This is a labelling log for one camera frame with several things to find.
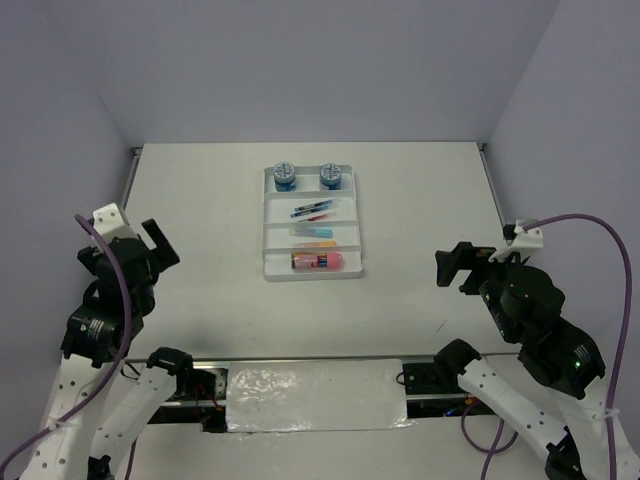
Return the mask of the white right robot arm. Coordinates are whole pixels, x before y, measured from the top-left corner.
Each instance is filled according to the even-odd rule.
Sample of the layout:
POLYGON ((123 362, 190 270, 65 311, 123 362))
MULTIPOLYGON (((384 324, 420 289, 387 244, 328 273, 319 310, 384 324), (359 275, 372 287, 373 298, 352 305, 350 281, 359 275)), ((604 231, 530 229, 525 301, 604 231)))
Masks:
POLYGON ((462 339, 436 354, 436 383, 488 406, 535 451, 550 479, 638 478, 639 455, 607 403, 613 373, 595 341, 562 317, 565 296, 549 275, 517 254, 499 260, 495 249, 469 242, 437 251, 435 260, 440 287, 467 272, 460 291, 482 300, 502 339, 518 347, 525 382, 547 400, 536 404, 462 339))

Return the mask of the blue paint jar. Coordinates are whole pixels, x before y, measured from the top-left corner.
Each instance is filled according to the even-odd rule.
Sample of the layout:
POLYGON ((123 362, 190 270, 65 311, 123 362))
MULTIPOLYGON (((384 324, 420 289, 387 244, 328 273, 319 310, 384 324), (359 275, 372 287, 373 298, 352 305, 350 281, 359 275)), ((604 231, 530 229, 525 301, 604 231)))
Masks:
POLYGON ((296 169, 290 162, 279 162, 273 168, 273 180, 277 192, 291 192, 296 189, 296 169))
POLYGON ((338 164, 326 163, 319 168, 319 182, 327 190, 339 190, 342 183, 342 169, 338 164))

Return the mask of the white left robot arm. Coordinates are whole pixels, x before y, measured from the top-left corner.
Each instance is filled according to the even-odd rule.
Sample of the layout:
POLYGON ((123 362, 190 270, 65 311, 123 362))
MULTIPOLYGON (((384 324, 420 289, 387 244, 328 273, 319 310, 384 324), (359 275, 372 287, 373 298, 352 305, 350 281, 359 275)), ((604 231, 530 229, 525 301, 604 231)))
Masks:
POLYGON ((189 396, 196 385, 192 356, 160 347, 124 399, 104 410, 132 340, 155 308, 159 276, 179 257, 152 219, 142 224, 154 242, 148 247, 116 204, 76 220, 94 241, 77 254, 94 280, 67 320, 43 429, 16 449, 32 452, 23 479, 116 478, 161 404, 189 396))

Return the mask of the blue highlighter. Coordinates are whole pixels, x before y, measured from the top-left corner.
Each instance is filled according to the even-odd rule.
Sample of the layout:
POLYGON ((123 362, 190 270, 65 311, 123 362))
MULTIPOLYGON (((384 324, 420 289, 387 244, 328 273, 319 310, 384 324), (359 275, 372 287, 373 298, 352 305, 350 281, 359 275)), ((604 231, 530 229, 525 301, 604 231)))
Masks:
POLYGON ((333 230, 331 228, 322 228, 322 227, 292 227, 289 229, 289 234, 294 237, 308 237, 308 238, 321 238, 321 239, 333 238, 333 230))

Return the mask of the pink capsule pencil case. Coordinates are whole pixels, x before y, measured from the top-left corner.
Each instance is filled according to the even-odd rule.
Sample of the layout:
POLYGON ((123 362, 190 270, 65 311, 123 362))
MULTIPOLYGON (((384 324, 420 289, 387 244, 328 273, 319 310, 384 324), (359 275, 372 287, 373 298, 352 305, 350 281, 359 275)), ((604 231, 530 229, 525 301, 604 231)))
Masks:
POLYGON ((337 252, 294 252, 291 254, 293 270, 329 270, 339 271, 343 257, 337 252))

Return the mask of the orange pink highlighter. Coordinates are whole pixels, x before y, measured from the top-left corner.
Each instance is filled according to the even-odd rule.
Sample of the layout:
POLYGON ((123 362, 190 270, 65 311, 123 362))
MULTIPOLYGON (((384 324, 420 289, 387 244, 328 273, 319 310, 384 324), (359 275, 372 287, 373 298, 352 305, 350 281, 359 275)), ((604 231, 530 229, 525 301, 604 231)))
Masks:
POLYGON ((333 248, 337 247, 337 242, 333 240, 325 241, 313 241, 313 242, 297 242, 294 243, 293 248, 296 249, 309 249, 309 248, 333 248))

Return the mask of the teal pen refill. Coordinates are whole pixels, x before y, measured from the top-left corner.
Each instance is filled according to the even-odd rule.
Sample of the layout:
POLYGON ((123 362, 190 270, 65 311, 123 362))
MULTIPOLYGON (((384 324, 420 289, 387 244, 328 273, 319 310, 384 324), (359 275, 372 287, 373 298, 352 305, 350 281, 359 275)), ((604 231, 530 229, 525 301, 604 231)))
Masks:
POLYGON ((310 209, 295 211, 290 214, 290 218, 296 221, 304 221, 304 220, 314 218, 315 216, 324 214, 325 212, 329 211, 331 208, 332 206, 330 204, 317 205, 310 209))

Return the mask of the blue pen refill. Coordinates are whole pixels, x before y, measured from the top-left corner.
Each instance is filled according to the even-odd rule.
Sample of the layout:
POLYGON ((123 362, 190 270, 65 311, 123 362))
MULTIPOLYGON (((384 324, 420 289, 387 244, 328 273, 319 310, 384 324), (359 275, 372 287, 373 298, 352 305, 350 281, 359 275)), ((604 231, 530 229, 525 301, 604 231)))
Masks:
POLYGON ((333 202, 334 202, 334 199, 327 199, 327 200, 322 200, 322 201, 319 201, 319 202, 303 205, 303 206, 300 206, 300 207, 296 207, 294 209, 293 215, 294 216, 302 215, 302 213, 306 212, 306 211, 325 208, 325 207, 331 205, 333 202))

